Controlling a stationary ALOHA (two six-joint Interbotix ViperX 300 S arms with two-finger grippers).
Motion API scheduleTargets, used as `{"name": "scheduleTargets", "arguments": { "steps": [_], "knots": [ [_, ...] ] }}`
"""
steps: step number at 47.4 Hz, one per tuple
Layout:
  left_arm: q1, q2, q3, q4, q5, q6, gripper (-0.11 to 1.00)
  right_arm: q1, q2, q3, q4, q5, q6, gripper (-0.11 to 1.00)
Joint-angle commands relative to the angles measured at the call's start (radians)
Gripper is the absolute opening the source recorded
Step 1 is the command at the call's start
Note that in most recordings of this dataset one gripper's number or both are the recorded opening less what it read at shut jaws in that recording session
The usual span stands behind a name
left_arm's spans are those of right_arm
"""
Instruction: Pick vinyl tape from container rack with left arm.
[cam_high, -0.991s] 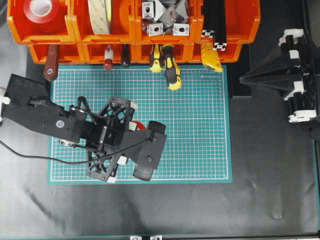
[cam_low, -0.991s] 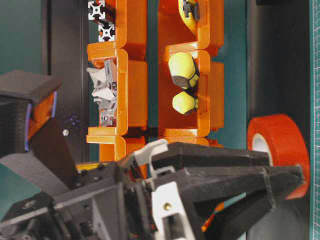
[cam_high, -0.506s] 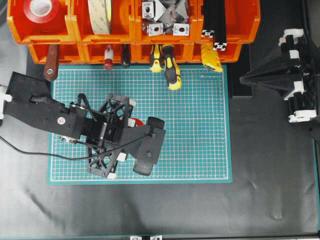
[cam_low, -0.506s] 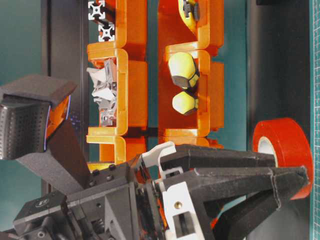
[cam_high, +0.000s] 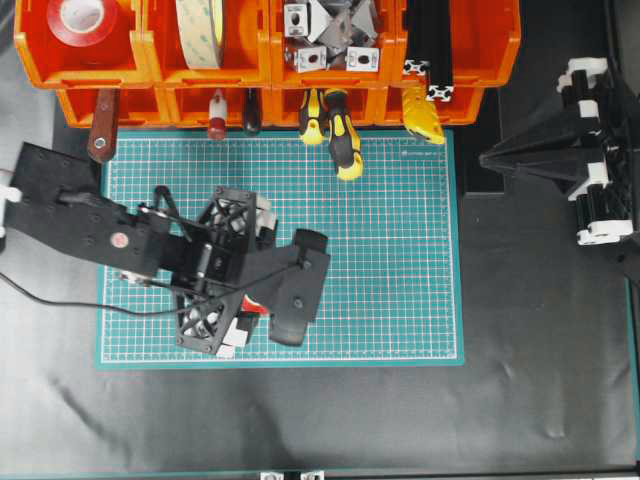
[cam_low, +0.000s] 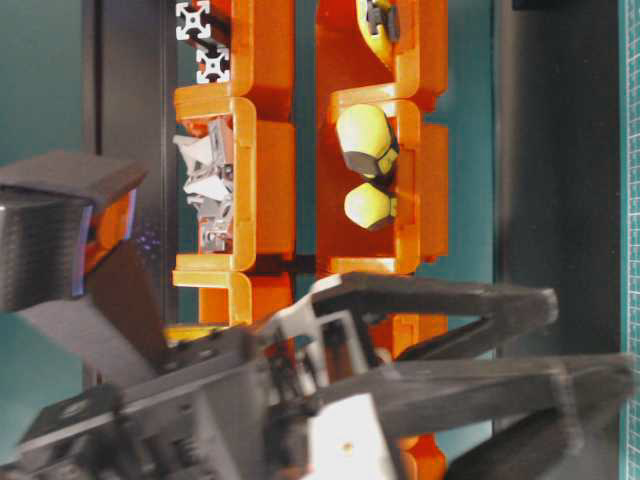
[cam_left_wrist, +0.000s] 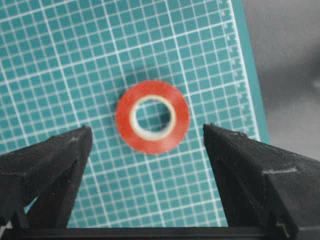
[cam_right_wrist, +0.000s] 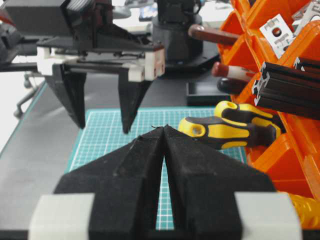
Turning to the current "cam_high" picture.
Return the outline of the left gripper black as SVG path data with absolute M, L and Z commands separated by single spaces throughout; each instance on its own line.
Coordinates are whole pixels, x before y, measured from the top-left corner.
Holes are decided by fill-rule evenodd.
M 171 277 L 176 343 L 233 358 L 250 341 L 258 314 L 243 312 L 244 294 L 234 285 L 244 256 L 275 245 L 278 218 L 270 200 L 219 187 L 186 232 L 182 264 Z

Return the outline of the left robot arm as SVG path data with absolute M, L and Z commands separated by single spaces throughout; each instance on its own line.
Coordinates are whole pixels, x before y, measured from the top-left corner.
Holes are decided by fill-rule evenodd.
M 31 143 L 1 182 L 1 210 L 3 231 L 168 291 L 177 345 L 218 357 L 249 343 L 266 310 L 251 291 L 285 272 L 268 263 L 278 221 L 255 193 L 219 187 L 190 219 L 158 185 L 131 212 L 102 194 L 95 164 Z

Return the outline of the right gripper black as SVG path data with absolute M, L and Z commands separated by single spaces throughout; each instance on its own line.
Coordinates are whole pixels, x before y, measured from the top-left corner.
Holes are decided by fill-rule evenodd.
M 576 105 L 578 112 L 557 113 L 479 156 L 486 169 L 519 179 L 550 181 L 567 194 L 575 206 L 580 245 L 618 243 L 635 232 L 631 161 L 624 156 L 625 140 L 617 136 L 614 125 L 622 120 L 622 109 L 615 102 L 625 86 L 615 82 L 607 59 L 571 59 L 558 79 L 557 92 L 566 107 Z M 577 139 L 577 160 L 512 162 L 499 158 L 570 145 Z

